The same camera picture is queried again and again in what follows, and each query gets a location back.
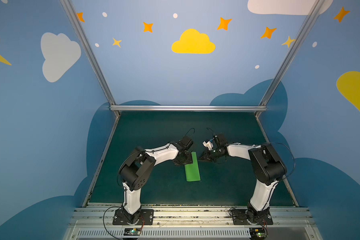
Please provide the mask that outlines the green square paper sheet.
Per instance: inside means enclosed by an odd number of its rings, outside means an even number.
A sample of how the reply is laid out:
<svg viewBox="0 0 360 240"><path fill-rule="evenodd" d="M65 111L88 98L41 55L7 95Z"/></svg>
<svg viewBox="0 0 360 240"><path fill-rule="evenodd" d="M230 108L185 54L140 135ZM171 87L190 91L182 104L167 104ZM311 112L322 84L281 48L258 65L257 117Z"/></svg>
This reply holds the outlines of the green square paper sheet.
<svg viewBox="0 0 360 240"><path fill-rule="evenodd" d="M201 180L196 152L192 152L192 163L185 165L185 174L187 182L198 182Z"/></svg>

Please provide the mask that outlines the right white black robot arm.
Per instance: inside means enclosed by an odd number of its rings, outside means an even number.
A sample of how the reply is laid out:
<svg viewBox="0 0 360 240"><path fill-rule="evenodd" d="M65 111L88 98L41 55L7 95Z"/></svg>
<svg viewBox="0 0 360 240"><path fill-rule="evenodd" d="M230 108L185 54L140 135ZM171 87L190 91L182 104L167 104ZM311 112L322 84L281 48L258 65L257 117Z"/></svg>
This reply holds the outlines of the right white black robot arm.
<svg viewBox="0 0 360 240"><path fill-rule="evenodd" d="M241 220L251 225L273 224L270 214L270 201L276 186L287 173L287 167L271 143L261 145L229 144L223 134L214 135L203 142L204 152L199 160L217 162L220 157L237 157L251 162L256 186Z"/></svg>

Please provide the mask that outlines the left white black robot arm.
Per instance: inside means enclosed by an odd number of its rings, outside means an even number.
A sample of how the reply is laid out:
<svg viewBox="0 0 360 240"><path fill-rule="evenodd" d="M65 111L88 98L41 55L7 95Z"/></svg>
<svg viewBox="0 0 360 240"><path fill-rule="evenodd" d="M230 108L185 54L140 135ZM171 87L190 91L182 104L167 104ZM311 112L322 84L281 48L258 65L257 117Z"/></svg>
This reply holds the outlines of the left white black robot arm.
<svg viewBox="0 0 360 240"><path fill-rule="evenodd" d="M121 213L129 225L138 223L141 216L141 188L147 183L154 167L166 161L176 166L193 163L190 148L193 140L184 136L178 142L168 142L162 147L143 149L136 147L119 169L124 188Z"/></svg>

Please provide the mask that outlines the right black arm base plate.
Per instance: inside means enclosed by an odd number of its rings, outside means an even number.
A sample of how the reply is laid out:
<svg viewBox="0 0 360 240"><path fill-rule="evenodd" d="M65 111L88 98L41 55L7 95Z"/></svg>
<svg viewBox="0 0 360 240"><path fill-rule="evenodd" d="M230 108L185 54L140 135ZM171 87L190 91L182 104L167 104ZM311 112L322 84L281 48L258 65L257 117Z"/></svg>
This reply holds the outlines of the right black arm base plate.
<svg viewBox="0 0 360 240"><path fill-rule="evenodd" d="M255 211L252 209L235 209L229 210L229 215L233 219L234 225L273 225L273 219L270 214L270 208L263 211Z"/></svg>

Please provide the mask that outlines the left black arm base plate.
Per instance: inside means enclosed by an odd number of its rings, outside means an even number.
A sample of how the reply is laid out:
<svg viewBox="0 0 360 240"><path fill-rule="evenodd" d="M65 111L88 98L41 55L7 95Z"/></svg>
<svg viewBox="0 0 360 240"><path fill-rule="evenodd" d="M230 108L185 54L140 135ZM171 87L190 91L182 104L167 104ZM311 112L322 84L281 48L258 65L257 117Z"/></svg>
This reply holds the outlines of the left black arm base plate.
<svg viewBox="0 0 360 240"><path fill-rule="evenodd" d="M154 217L153 209L138 210L134 214L129 214L124 208L116 210L112 224L114 226L126 225L152 225Z"/></svg>

